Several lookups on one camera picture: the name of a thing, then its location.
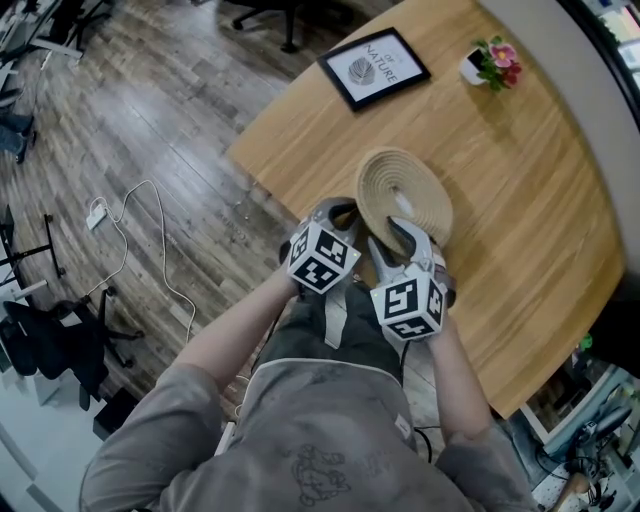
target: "picture frame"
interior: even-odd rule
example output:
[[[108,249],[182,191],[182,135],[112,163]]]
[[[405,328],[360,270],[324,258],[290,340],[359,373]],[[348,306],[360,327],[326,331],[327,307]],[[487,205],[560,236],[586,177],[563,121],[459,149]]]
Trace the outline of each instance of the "picture frame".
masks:
[[[354,112],[431,78],[393,27],[334,48],[318,64]]]

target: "wooden floor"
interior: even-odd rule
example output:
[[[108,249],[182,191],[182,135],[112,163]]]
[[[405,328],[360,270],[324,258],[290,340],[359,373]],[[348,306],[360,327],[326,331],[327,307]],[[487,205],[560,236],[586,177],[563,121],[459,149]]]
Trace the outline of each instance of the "wooden floor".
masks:
[[[88,231],[89,204],[104,196],[119,214],[124,194],[144,179],[159,188],[167,276],[196,303],[195,331],[262,282],[276,268],[277,248],[297,221],[223,155],[318,55],[392,2],[351,5],[356,21],[349,27],[314,28],[299,21],[295,34],[302,50],[286,55],[279,50],[280,14],[247,21],[243,32],[235,32],[230,20],[245,9],[226,2],[195,7],[187,0],[116,0],[112,19],[87,34],[80,62],[53,55],[38,83],[36,147],[20,167],[9,155],[0,156],[0,205],[12,207],[14,247],[43,242],[42,215],[51,213],[58,257],[68,272],[58,280],[48,255],[21,264],[28,283],[50,283],[36,302],[75,300],[119,266],[122,240],[109,222]],[[14,83],[26,83],[27,90],[16,113],[31,110],[44,57],[36,52],[21,63]],[[112,281],[118,296],[108,317],[119,328],[143,329],[146,338],[120,344],[135,359],[133,369],[122,370],[107,358],[106,388],[125,386],[142,396],[183,346],[191,309],[164,286],[150,188],[131,198],[121,226],[130,254]],[[93,299],[97,304],[99,293]],[[415,350],[417,355],[426,348]],[[437,416],[428,357],[411,356],[407,371],[415,374],[408,394],[422,410],[417,421],[432,424]],[[244,386],[238,382],[225,394],[227,414],[242,401]]]

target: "wooden table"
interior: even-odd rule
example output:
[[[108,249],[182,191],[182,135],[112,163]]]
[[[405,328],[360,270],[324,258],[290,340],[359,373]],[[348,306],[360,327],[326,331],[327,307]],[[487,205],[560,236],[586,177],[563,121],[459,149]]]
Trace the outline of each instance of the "wooden table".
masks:
[[[404,148],[453,203],[445,248],[452,310],[492,406],[508,416],[562,364],[622,276],[624,257],[589,148],[549,81],[516,44],[511,91],[465,84],[471,41],[516,42],[473,0],[405,0],[348,40],[394,26],[433,74],[354,114],[314,64],[240,136],[231,158],[295,215],[353,195],[375,146]]]

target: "white cable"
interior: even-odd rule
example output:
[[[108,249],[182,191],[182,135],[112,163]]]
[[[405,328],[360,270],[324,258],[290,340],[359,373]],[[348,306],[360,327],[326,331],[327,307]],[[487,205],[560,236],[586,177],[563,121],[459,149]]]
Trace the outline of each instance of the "white cable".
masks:
[[[167,237],[166,237],[165,226],[164,226],[164,210],[162,209],[162,201],[160,200],[160,194],[158,193],[158,188],[156,187],[155,183],[153,183],[150,180],[144,180],[143,182],[138,183],[135,187],[133,187],[131,190],[129,190],[129,192],[127,192],[127,195],[124,196],[124,201],[122,203],[122,212],[120,213],[120,217],[119,218],[116,218],[113,215],[113,211],[111,211],[109,203],[107,202],[107,200],[104,197],[102,197],[102,196],[96,197],[93,201],[91,201],[91,204],[89,205],[89,214],[91,214],[93,212],[93,205],[96,204],[96,202],[102,201],[102,203],[104,204],[104,208],[105,208],[105,210],[107,212],[107,215],[109,216],[109,218],[113,222],[113,225],[115,226],[115,228],[118,230],[118,233],[120,233],[120,235],[122,236],[122,239],[124,240],[124,256],[122,257],[122,264],[120,265],[120,268],[118,270],[116,270],[115,272],[113,272],[112,274],[110,274],[106,279],[103,279],[102,281],[100,281],[93,288],[91,288],[91,290],[89,290],[86,293],[86,295],[90,295],[91,293],[96,291],[98,288],[100,288],[100,286],[105,284],[112,277],[114,277],[115,275],[119,274],[122,271],[122,269],[124,268],[124,265],[125,265],[125,263],[127,261],[127,255],[129,254],[129,242],[127,241],[127,237],[122,232],[120,227],[118,227],[118,224],[120,223],[120,221],[122,221],[122,217],[124,217],[124,212],[125,212],[125,209],[127,208],[127,201],[129,200],[129,196],[133,192],[135,192],[139,187],[144,185],[145,183],[148,183],[149,185],[151,185],[153,187],[153,190],[156,193],[156,198],[158,199],[158,206],[160,208],[160,225],[162,227],[162,277],[164,278],[164,284],[167,285],[167,288],[171,292],[173,292],[178,297],[183,298],[189,304],[191,304],[191,307],[193,308],[193,313],[191,314],[191,319],[189,320],[189,326],[187,327],[186,341],[189,342],[189,335],[191,334],[191,326],[193,324],[193,319],[196,316],[196,305],[193,303],[193,301],[189,297],[187,297],[186,295],[183,295],[182,293],[177,291],[175,288],[172,288],[171,285],[169,284],[169,281],[167,280],[167,242],[166,242]]]

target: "black chair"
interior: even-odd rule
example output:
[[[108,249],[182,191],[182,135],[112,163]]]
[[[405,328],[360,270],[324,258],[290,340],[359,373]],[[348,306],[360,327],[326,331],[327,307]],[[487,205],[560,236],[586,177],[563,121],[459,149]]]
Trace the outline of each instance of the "black chair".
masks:
[[[346,5],[342,5],[333,0],[229,0],[232,4],[253,7],[249,12],[238,16],[233,20],[232,26],[236,30],[242,30],[242,22],[246,19],[265,11],[284,11],[287,22],[287,38],[280,49],[285,53],[293,53],[297,50],[293,44],[293,22],[296,16],[296,9],[301,5],[319,7],[331,10],[338,14],[341,23],[348,25],[353,21],[353,11]]]
[[[80,406],[89,408],[89,396],[100,399],[99,387],[109,371],[104,364],[104,348],[123,368],[133,361],[123,360],[111,338],[135,340],[144,333],[125,334],[112,331],[105,324],[107,295],[115,290],[103,290],[96,317],[87,308],[88,297],[80,302],[63,301],[50,311],[42,311],[17,302],[5,302],[8,317],[0,323],[0,337],[11,364],[20,375],[40,371],[47,379],[58,378],[70,369],[80,382]],[[62,319],[75,313],[80,323],[65,327]]]

